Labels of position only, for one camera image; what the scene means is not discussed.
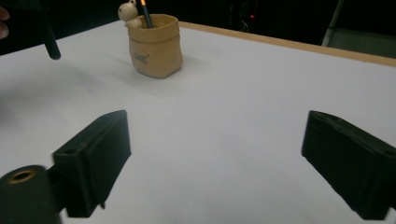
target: ceramic cup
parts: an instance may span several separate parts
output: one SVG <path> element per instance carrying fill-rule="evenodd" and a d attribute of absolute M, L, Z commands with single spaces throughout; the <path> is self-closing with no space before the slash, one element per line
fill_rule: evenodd
<path fill-rule="evenodd" d="M 129 51 L 134 68 L 149 77 L 165 78 L 183 64 L 178 19 L 163 14 L 150 14 L 153 28 L 144 16 L 141 27 L 128 26 Z"/>

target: beige cup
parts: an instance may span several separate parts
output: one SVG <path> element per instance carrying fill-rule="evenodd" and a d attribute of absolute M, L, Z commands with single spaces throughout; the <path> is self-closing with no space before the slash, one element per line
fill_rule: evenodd
<path fill-rule="evenodd" d="M 128 26 L 129 51 L 134 68 L 149 77 L 165 78 L 183 64 L 178 19 L 163 14 L 150 14 L 153 28 L 144 16 L 142 27 Z"/>

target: white table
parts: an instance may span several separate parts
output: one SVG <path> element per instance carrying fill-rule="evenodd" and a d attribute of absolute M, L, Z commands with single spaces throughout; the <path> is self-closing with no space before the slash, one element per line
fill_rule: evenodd
<path fill-rule="evenodd" d="M 301 146 L 309 110 L 396 146 L 395 67 L 182 28 L 182 69 L 154 79 L 121 21 L 58 44 L 0 57 L 1 175 L 119 109 L 133 151 L 106 210 L 64 223 L 394 223 L 360 219 Z"/>

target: marker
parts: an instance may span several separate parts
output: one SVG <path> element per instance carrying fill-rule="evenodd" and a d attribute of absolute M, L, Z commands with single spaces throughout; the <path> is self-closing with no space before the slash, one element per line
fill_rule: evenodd
<path fill-rule="evenodd" d="M 142 8 L 143 8 L 143 12 L 145 13 L 145 18 L 146 18 L 146 23 L 148 24 L 148 28 L 152 28 L 151 18 L 149 17 L 149 11 L 148 8 L 146 7 L 146 1 L 140 0 L 140 2 L 142 3 Z"/>

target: dark background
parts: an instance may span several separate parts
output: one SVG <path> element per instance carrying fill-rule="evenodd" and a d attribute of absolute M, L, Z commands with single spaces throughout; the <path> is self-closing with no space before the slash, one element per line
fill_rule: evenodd
<path fill-rule="evenodd" d="M 48 0 L 47 16 L 56 38 L 117 21 L 126 0 Z M 147 0 L 150 13 L 258 35 L 320 45 L 337 0 Z M 346 0 L 337 27 L 396 35 L 396 0 Z M 42 43 L 37 12 L 8 8 L 9 37 L 0 40 L 0 55 Z"/>

